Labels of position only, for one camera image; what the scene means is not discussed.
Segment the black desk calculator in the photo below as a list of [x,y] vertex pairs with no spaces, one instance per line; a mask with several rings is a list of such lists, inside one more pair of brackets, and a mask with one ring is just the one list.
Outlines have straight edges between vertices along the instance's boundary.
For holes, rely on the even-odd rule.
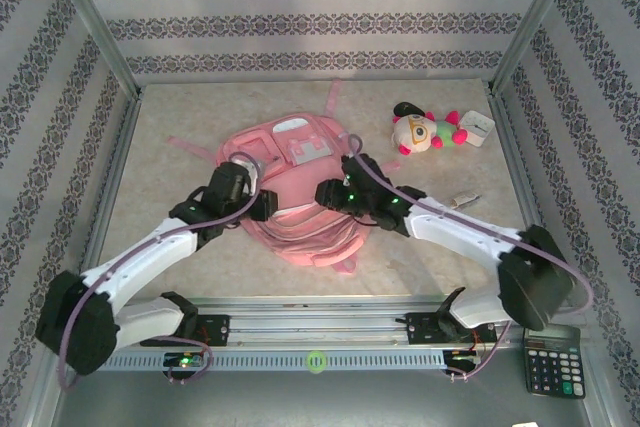
[[541,331],[525,329],[527,391],[539,396],[583,400],[586,387],[580,344],[581,330],[574,326],[549,324]]

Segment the white square alarm clock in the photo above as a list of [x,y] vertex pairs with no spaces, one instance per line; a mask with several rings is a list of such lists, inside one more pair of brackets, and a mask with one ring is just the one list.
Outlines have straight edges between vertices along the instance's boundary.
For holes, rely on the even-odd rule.
[[474,110],[466,112],[460,119],[460,128],[467,131],[466,143],[480,148],[495,128],[495,121]]

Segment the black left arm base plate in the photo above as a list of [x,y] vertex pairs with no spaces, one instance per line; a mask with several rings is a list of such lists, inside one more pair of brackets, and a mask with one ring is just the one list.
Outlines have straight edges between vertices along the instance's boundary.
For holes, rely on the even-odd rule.
[[148,339],[140,343],[144,347],[188,346],[186,340],[197,341],[210,347],[225,347],[230,332],[230,317],[227,315],[198,314],[191,320],[183,321],[173,334],[176,340]]

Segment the small white pen-like item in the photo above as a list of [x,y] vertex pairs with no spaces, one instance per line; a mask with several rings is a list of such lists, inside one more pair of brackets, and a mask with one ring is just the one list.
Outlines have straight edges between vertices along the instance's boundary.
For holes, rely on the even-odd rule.
[[450,199],[450,206],[453,209],[460,209],[466,205],[476,202],[481,198],[481,195],[474,191],[465,191],[454,195]]

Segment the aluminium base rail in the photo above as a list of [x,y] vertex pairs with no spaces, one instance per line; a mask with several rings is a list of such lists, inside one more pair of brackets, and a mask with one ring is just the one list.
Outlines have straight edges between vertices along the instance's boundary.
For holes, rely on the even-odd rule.
[[175,292],[117,309],[106,294],[50,293],[45,299],[35,337],[76,370],[95,370],[114,351],[144,340],[176,340],[183,321],[198,314],[230,317],[231,337],[259,335],[263,341],[290,337],[332,342],[358,335],[390,336],[406,331],[405,316],[436,312],[441,305],[407,297],[332,299],[236,299],[193,303]]

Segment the white plush toy with glasses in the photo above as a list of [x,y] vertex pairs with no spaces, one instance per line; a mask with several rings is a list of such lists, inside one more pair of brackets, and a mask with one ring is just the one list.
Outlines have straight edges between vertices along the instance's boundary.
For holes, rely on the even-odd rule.
[[466,142],[467,131],[460,128],[460,115],[451,111],[444,120],[438,120],[432,112],[424,117],[393,115],[392,143],[404,156],[423,153],[433,148],[460,146]]

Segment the right controller board with LED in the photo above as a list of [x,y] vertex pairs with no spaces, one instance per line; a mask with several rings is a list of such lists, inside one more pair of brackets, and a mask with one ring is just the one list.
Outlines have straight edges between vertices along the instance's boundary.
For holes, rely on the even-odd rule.
[[482,362],[479,355],[467,351],[445,351],[444,358],[447,366],[466,372],[475,369]]

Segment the aluminium side rail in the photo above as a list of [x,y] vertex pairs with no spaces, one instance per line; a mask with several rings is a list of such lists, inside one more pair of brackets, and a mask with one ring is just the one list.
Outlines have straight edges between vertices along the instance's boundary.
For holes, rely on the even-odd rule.
[[506,273],[513,274],[513,282],[522,284],[524,293],[531,294],[535,301],[548,303],[555,310],[566,310],[566,300],[575,286],[573,277],[555,265],[543,250],[550,248],[551,254],[560,255],[550,234],[541,226],[539,215],[534,212],[533,194],[527,182],[526,172],[517,151],[515,138],[509,126],[501,100],[489,94],[491,115],[496,124],[507,167],[514,185],[525,227],[518,235],[514,251],[508,255]]
[[144,90],[141,90],[129,102],[123,113],[119,130],[114,138],[113,149],[106,164],[89,237],[81,257],[81,263],[77,268],[78,274],[83,274],[99,265],[143,99]]

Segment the left controller board with LED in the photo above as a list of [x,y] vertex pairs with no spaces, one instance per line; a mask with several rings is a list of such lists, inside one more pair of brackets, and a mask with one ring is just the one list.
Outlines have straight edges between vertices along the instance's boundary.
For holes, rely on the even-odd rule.
[[163,367],[169,368],[200,368],[205,364],[204,357],[198,352],[168,352],[163,357]]

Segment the aluminium frame post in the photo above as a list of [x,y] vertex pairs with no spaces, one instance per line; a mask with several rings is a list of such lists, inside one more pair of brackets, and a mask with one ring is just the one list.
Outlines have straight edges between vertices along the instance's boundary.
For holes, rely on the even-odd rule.
[[527,50],[531,39],[538,30],[553,0],[533,0],[522,18],[516,33],[506,49],[495,75],[487,82],[488,93],[495,96],[504,90],[518,62]]
[[134,75],[120,49],[114,36],[96,6],[94,0],[71,0],[81,17],[88,32],[93,37],[110,70],[115,74],[129,99],[137,98],[141,87],[136,82]]

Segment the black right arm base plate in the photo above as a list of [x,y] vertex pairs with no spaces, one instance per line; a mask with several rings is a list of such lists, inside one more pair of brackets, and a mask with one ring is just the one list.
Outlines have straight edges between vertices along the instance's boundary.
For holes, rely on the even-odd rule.
[[414,312],[405,316],[407,338],[410,345],[493,343],[495,329],[482,324],[473,329],[463,327],[448,313]]

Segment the pink school backpack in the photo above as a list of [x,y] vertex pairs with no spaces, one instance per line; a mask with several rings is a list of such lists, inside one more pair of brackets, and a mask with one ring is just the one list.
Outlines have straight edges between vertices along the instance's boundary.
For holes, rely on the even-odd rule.
[[249,154],[261,167],[262,188],[277,194],[278,209],[265,222],[242,219],[244,230],[294,265],[351,273],[370,228],[315,202],[319,183],[343,177],[348,132],[334,118],[340,87],[332,82],[322,115],[292,114],[245,129],[216,152],[177,137],[168,143],[216,166],[237,151]]

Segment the controller board with led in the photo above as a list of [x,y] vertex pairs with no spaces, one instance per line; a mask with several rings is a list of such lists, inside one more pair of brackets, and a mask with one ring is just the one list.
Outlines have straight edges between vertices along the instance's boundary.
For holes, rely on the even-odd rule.
[[169,368],[200,368],[205,364],[204,357],[198,352],[168,352],[163,357],[163,367]]
[[482,362],[479,355],[467,351],[445,351],[444,358],[447,366],[466,372],[475,369]]

